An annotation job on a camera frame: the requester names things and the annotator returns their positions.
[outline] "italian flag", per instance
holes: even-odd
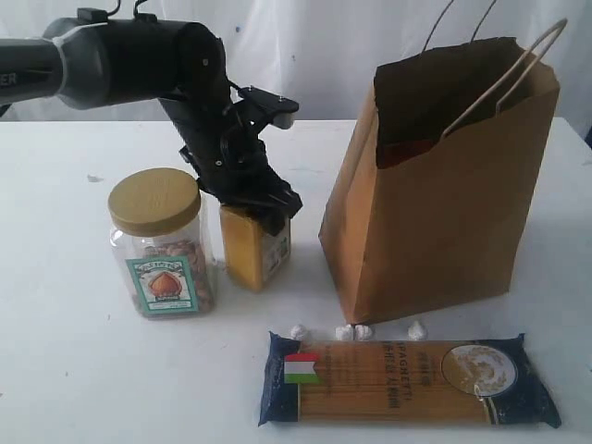
[[[285,384],[318,384],[321,382],[315,373],[318,354],[295,353],[284,358]]]

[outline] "white candy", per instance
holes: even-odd
[[[290,337],[295,340],[305,340],[308,337],[308,329],[302,324],[297,324],[290,330]]]
[[[374,331],[369,326],[355,326],[355,340],[370,340],[373,334]]]
[[[409,330],[407,330],[409,339],[411,340],[424,340],[427,339],[427,330],[424,325],[419,321],[414,321]]]
[[[335,328],[335,338],[337,340],[353,340],[353,326],[347,325]]]

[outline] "small box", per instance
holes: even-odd
[[[228,274],[243,287],[260,291],[290,257],[290,220],[271,236],[240,208],[220,207]]]

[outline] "plastic jar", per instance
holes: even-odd
[[[140,171],[109,195],[110,241],[136,310],[186,317],[214,307],[215,263],[196,181],[173,168]]]

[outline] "pasta package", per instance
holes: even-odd
[[[524,335],[470,341],[306,342],[271,333],[259,426],[398,421],[559,427]]]

